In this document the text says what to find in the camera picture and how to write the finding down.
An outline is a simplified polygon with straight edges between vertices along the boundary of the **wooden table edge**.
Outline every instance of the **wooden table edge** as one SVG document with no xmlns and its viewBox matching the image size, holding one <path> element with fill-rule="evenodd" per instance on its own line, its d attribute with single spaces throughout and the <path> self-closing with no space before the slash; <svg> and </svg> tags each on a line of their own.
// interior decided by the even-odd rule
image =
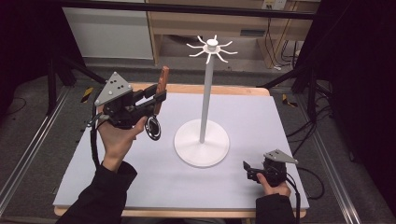
<svg viewBox="0 0 396 224">
<path fill-rule="evenodd" d="M 67 207 L 54 207 L 54 213 L 57 216 L 62 216 Z M 306 210 L 301 209 L 300 217 L 305 217 Z M 227 217 L 227 218 L 254 218 L 256 217 L 255 210 L 177 210 L 177 209 L 125 209 L 122 211 L 122 217 Z"/>
<path fill-rule="evenodd" d="M 132 83 L 134 90 L 143 90 L 154 83 Z M 191 84 L 167 84 L 168 92 L 173 93 L 204 93 L 203 85 Z M 270 96 L 265 88 L 245 87 L 245 86 L 212 86 L 212 94 L 231 94 L 231 95 L 261 95 Z"/>
</svg>

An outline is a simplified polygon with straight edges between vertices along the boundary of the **silver metal plate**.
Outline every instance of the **silver metal plate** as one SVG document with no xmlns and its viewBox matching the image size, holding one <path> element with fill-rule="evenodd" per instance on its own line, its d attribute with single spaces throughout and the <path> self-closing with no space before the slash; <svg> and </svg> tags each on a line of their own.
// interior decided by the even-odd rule
<svg viewBox="0 0 396 224">
<path fill-rule="evenodd" d="M 102 92 L 96 99 L 95 105 L 103 105 L 107 102 L 121 97 L 122 95 L 125 95 L 132 90 L 132 86 L 118 73 L 114 72 L 113 75 L 111 75 L 110 79 L 107 81 Z"/>
<path fill-rule="evenodd" d="M 264 157 L 268 158 L 272 161 L 282 161 L 282 162 L 298 164 L 297 160 L 295 160 L 293 157 L 290 157 L 289 155 L 285 154 L 284 152 L 282 152 L 279 149 L 265 153 Z"/>
</svg>

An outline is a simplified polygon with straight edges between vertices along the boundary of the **human hand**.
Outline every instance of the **human hand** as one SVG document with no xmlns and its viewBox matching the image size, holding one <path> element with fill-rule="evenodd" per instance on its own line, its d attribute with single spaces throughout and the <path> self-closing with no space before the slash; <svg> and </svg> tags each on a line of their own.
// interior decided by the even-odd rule
<svg viewBox="0 0 396 224">
<path fill-rule="evenodd" d="M 103 107 L 99 106 L 98 112 L 101 113 L 102 111 Z M 147 119 L 147 117 L 141 118 L 130 130 L 116 128 L 107 121 L 100 125 L 98 131 L 106 151 L 103 166 L 110 171 L 118 171 L 122 160 L 132 146 L 132 142 L 138 134 L 143 132 Z"/>
<path fill-rule="evenodd" d="M 284 196 L 290 196 L 291 190 L 289 186 L 286 184 L 286 182 L 280 183 L 277 187 L 271 187 L 270 184 L 268 184 L 267 179 L 265 176 L 261 173 L 257 173 L 257 178 L 259 178 L 260 183 L 262 184 L 262 188 L 264 189 L 264 194 L 265 195 L 271 195 L 271 194 L 280 194 Z"/>
</svg>

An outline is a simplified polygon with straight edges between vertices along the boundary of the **white tabletop surface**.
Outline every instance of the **white tabletop surface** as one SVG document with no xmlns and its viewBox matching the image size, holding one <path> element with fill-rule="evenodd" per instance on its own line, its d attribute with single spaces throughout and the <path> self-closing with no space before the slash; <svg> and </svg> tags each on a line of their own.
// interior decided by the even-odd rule
<svg viewBox="0 0 396 224">
<path fill-rule="evenodd" d="M 279 148 L 291 155 L 274 99 L 212 94 L 208 118 L 225 129 L 230 150 L 217 165 L 195 168 L 178 157 L 174 138 L 180 126 L 201 117 L 202 100 L 202 94 L 168 93 L 158 116 L 161 139 L 152 141 L 146 133 L 137 136 L 125 158 L 138 172 L 128 190 L 126 209 L 255 209 L 256 199 L 263 196 L 262 186 L 247 179 L 242 161 L 262 169 L 265 152 Z M 92 181 L 89 130 L 83 134 L 64 174 L 55 206 L 70 206 Z M 103 158 L 99 134 L 97 145 L 99 158 Z M 287 169 L 300 191 L 301 207 L 308 208 L 296 166 L 287 164 Z M 290 201 L 295 207 L 294 191 Z"/>
</svg>

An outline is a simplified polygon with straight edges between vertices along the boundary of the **black jacket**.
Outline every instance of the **black jacket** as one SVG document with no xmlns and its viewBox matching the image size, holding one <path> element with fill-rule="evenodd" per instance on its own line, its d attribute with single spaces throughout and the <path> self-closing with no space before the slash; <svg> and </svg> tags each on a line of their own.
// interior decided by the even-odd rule
<svg viewBox="0 0 396 224">
<path fill-rule="evenodd" d="M 119 224 L 127 190 L 136 176 L 134 167 L 126 162 L 121 164 L 117 173 L 98 167 L 91 184 L 56 223 Z M 256 223 L 294 223 L 289 198 L 274 194 L 257 199 Z"/>
</svg>

